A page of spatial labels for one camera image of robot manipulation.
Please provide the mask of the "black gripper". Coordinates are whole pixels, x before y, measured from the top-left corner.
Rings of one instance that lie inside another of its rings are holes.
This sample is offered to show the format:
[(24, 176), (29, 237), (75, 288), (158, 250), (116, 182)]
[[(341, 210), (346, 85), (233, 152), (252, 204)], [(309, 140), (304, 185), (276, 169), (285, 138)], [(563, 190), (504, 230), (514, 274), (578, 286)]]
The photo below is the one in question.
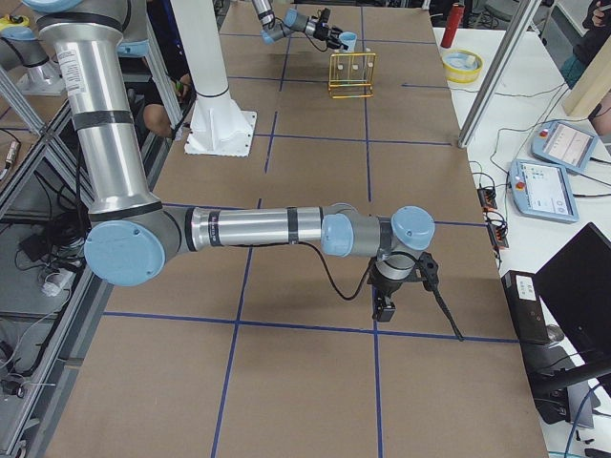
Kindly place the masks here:
[(345, 50), (347, 46), (339, 38), (331, 37), (331, 35), (339, 35), (342, 30), (337, 27), (329, 27), (328, 19), (330, 15), (331, 10), (329, 8), (323, 8), (322, 10), (318, 10), (316, 16), (312, 17), (315, 23), (313, 37), (319, 41), (326, 41), (330, 49)]
[(373, 301), (372, 319), (376, 322), (390, 322), (396, 310), (390, 296), (376, 295)]

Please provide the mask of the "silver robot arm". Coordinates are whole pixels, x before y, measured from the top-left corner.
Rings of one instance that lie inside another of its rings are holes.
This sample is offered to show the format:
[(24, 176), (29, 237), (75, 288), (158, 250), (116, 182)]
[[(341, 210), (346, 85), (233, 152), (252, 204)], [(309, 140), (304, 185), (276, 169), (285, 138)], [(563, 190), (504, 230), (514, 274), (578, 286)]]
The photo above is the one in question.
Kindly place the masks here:
[(252, 5), (262, 25), (261, 36), (265, 43), (270, 44), (290, 36), (294, 32), (304, 34), (324, 42), (331, 49), (342, 49), (340, 40), (341, 29), (329, 24), (331, 10), (323, 8), (317, 15), (306, 16), (295, 9), (289, 9), (280, 19), (267, 0), (253, 0)]
[(180, 253), (207, 247), (304, 244), (320, 256), (359, 256), (374, 290), (373, 317), (390, 320), (407, 281), (438, 289), (428, 252), (432, 216), (406, 206), (388, 218), (347, 204), (253, 210), (168, 208), (149, 189), (119, 66), (143, 56), (150, 34), (141, 1), (32, 1), (40, 37), (56, 52), (95, 192), (85, 240), (89, 267), (121, 286), (144, 283)]

